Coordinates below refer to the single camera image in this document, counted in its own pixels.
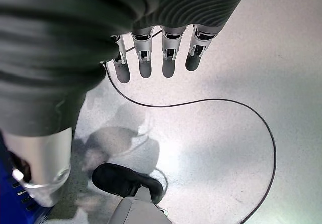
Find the black shoe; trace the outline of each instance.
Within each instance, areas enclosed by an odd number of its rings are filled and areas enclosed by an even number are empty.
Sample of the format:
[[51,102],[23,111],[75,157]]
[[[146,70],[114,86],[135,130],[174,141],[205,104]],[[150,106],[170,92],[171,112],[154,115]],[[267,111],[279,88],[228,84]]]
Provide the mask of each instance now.
[[149,188],[154,204],[159,204],[163,197],[158,180],[116,164],[99,165],[92,173],[92,181],[97,188],[121,197],[135,196],[141,186]]

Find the black wire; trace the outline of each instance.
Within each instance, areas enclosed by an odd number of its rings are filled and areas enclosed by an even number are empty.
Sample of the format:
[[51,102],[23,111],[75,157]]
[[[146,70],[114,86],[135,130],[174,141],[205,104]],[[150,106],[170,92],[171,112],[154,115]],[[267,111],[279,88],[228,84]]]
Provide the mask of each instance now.
[[[159,30],[158,32],[156,32],[155,34],[153,34],[153,35],[152,35],[152,38],[153,38],[153,37],[155,37],[156,35],[158,35],[158,34],[159,34],[159,33],[161,33],[161,32],[162,32],[162,30]],[[132,48],[127,49],[127,50],[126,50],[126,53],[127,53],[127,52],[129,52],[129,51],[131,51],[131,50],[133,50],[134,48],[135,48],[135,47],[133,46]]]
[[[158,35],[159,33],[161,32],[158,31],[157,33],[153,34],[152,37]],[[126,52],[128,51],[131,51],[133,50],[134,47],[132,48],[129,48]],[[137,105],[140,105],[140,106],[143,106],[143,107],[152,107],[152,108],[168,108],[168,107],[179,107],[179,106],[184,106],[184,105],[189,105],[189,104],[194,104],[194,103],[198,103],[198,102],[206,102],[206,101],[222,101],[222,102],[233,102],[233,103],[236,103],[236,104],[239,104],[241,106],[244,106],[246,108],[248,108],[249,110],[251,110],[253,113],[255,113],[260,119],[261,121],[264,123],[270,137],[271,137],[271,140],[272,140],[272,146],[273,146],[273,152],[274,152],[274,163],[273,163],[273,172],[272,172],[272,177],[271,177],[271,180],[270,180],[270,183],[266,189],[266,192],[263,196],[263,198],[260,200],[260,202],[256,205],[256,207],[251,211],[251,213],[249,213],[239,224],[243,224],[245,223],[257,210],[258,208],[263,204],[264,200],[266,199],[271,187],[272,187],[272,184],[273,184],[273,181],[274,181],[274,177],[275,177],[275,171],[276,171],[276,145],[275,145],[275,140],[274,140],[274,137],[273,137],[273,134],[271,132],[271,129],[270,127],[268,126],[267,122],[264,120],[264,118],[257,112],[255,111],[252,107],[246,105],[245,103],[242,103],[242,102],[239,102],[239,101],[235,101],[235,100],[231,100],[231,99],[225,99],[225,98],[207,98],[207,99],[201,99],[201,100],[196,100],[196,101],[190,101],[190,102],[183,102],[183,103],[177,103],[177,104],[171,104],[171,105],[151,105],[151,104],[145,104],[145,103],[140,103],[140,102],[137,102],[127,96],[125,96],[117,87],[116,85],[114,84],[112,78],[111,78],[111,75],[107,69],[107,66],[106,64],[104,64],[104,67],[105,67],[105,70],[106,70],[106,74],[107,74],[107,77],[109,78],[112,86],[114,87],[114,89],[122,96],[124,97],[126,100],[132,102],[132,103],[135,103]]]

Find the white floor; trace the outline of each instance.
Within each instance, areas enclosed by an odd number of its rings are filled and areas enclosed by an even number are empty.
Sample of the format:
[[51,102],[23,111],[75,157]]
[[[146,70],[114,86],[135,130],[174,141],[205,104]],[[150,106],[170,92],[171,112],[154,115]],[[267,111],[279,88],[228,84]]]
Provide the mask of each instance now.
[[[242,0],[195,72],[185,69],[192,28],[172,78],[162,76],[161,36],[152,76],[116,86],[142,103],[228,98],[257,110],[277,147],[272,189],[246,222],[322,223],[322,0]],[[129,35],[127,48],[133,45]],[[167,109],[122,98],[105,79],[90,91],[73,144],[66,195],[47,224],[106,224],[119,197],[93,186],[87,172],[108,161],[150,173],[168,188],[160,206],[175,223],[239,223],[257,205],[273,169],[270,136],[249,109],[204,102]]]

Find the robotic hand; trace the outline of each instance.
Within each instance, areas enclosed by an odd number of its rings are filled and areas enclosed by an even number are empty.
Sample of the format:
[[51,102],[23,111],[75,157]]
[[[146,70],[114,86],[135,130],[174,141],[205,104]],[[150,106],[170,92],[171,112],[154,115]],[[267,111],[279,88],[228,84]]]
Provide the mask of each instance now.
[[113,59],[130,80],[122,34],[132,32],[140,73],[151,75],[152,30],[161,25],[163,75],[171,77],[187,25],[194,71],[240,0],[0,0],[0,129],[13,177],[42,206],[57,203],[86,92]]

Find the blue object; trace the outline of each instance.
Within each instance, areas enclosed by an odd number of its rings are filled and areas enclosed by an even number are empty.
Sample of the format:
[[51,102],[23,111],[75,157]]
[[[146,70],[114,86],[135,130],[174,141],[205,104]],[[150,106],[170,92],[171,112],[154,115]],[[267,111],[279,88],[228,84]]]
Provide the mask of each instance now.
[[41,224],[51,208],[38,205],[12,177],[10,156],[0,136],[0,223]]

